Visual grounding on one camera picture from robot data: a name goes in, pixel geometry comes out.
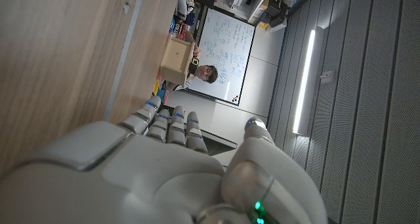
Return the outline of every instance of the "metal strip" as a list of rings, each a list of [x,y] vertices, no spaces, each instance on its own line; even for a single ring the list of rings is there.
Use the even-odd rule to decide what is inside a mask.
[[[108,103],[106,104],[106,108],[105,108],[104,121],[106,122],[110,121],[112,105],[114,104],[114,100],[116,99],[119,80],[121,79],[121,75],[123,73],[125,59],[127,58],[127,53],[129,51],[131,38],[133,36],[134,28],[136,26],[137,17],[138,17],[138,13],[140,12],[141,4],[142,4],[142,0],[136,0],[133,15],[131,16],[129,29],[127,30],[127,35],[125,36],[123,50],[121,51],[121,56],[119,58],[117,72],[115,73],[114,82],[112,83],[110,96],[108,98]]]

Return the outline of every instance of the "cardboard box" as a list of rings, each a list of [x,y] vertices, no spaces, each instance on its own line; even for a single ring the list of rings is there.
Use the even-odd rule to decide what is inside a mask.
[[[172,83],[184,85],[193,52],[194,43],[170,37],[161,63],[162,78]]]
[[[266,10],[269,2],[270,2],[270,0],[264,0],[260,5],[260,9]]]

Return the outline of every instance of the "white robotic hand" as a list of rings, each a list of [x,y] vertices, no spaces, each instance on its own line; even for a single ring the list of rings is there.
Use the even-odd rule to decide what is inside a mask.
[[[199,119],[152,97],[118,125],[84,125],[0,178],[5,223],[326,224],[320,193],[258,118],[226,172]]]

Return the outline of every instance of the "whiteboard writing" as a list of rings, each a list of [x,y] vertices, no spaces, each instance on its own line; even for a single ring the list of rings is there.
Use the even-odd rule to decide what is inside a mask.
[[[209,9],[199,43],[199,64],[215,66],[219,76],[212,84],[194,78],[190,89],[229,102],[240,97],[254,31],[247,23]]]

